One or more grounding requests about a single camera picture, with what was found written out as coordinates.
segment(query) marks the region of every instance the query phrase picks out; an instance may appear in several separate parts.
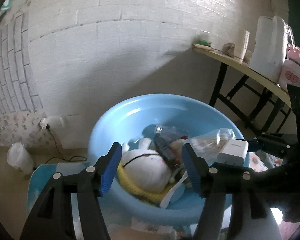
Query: pink container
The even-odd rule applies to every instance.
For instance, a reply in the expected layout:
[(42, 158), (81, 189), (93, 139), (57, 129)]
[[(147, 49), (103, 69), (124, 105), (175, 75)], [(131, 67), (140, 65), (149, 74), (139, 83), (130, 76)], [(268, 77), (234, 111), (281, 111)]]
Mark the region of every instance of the pink container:
[(287, 46), (287, 58), (300, 65), (300, 48), (292, 45)]
[(279, 86), (288, 92), (287, 84), (298, 82), (300, 82), (300, 66), (297, 63), (286, 59), (282, 65)]

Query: wall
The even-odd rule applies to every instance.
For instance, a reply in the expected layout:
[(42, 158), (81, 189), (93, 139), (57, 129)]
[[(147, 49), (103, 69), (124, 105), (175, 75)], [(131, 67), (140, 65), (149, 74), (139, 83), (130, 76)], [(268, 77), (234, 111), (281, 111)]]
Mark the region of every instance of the wall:
[(0, 17), (0, 146), (54, 147), (41, 131), (46, 116), (32, 75), (28, 53), (28, 10), (31, 0), (12, 0)]
[[(42, 105), (47, 115), (77, 114), (56, 129), (63, 147), (87, 146), (98, 118), (132, 96), (208, 102), (220, 63), (192, 52), (193, 38), (220, 49), (244, 28), (251, 49), (258, 18), (273, 15), (271, 0), (31, 0), (29, 56)], [(223, 90), (241, 76), (230, 69)], [(248, 114), (257, 99), (242, 89), (233, 100)]]

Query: yellow cloth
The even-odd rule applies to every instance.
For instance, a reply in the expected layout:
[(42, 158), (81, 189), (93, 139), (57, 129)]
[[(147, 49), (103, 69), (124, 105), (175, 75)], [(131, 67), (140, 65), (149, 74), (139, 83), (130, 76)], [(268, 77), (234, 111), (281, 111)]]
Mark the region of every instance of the yellow cloth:
[(152, 192), (143, 190), (143, 189), (139, 188), (137, 185), (135, 185), (129, 179), (128, 175), (124, 171), (124, 168), (122, 167), (121, 164), (119, 164), (119, 166), (118, 166), (117, 174), (118, 174), (118, 178), (119, 178), (121, 187), (123, 187), (127, 192), (129, 192), (130, 194), (136, 195), (136, 196), (146, 198), (147, 200), (151, 201), (152, 203), (155, 203), (158, 205), (161, 203), (161, 201), (163, 200), (165, 195), (168, 193), (168, 191), (175, 185), (175, 183), (170, 183), (160, 193), (152, 193)]

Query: floral wallpaper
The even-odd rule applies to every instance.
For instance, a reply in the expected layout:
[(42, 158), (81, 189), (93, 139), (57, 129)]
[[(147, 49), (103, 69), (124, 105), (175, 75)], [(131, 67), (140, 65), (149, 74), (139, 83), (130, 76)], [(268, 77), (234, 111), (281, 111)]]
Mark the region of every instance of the floral wallpaper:
[(52, 136), (39, 127), (43, 117), (43, 110), (0, 114), (0, 146), (21, 142), (25, 147), (53, 147)]

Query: stuffed toy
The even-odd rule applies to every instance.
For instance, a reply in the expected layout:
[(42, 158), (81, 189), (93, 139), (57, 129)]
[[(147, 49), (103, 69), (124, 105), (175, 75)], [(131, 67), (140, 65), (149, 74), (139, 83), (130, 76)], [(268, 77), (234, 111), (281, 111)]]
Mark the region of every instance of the stuffed toy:
[(162, 192), (169, 182), (171, 170), (155, 150), (150, 150), (151, 139), (142, 138), (139, 148), (129, 151), (122, 145), (121, 165), (129, 180), (138, 188), (151, 193)]
[(118, 166), (117, 170), (118, 179), (121, 187), (129, 192), (132, 195), (137, 196), (138, 199), (143, 201), (144, 203), (147, 203), (149, 205), (152, 205), (152, 203), (159, 205), (165, 195), (169, 192), (170, 189), (175, 185), (168, 184), (163, 191), (160, 193), (152, 193), (149, 191), (146, 191), (144, 189), (141, 189), (140, 187), (136, 186), (128, 177), (127, 173), (125, 172), (124, 168), (122, 167), (121, 163)]

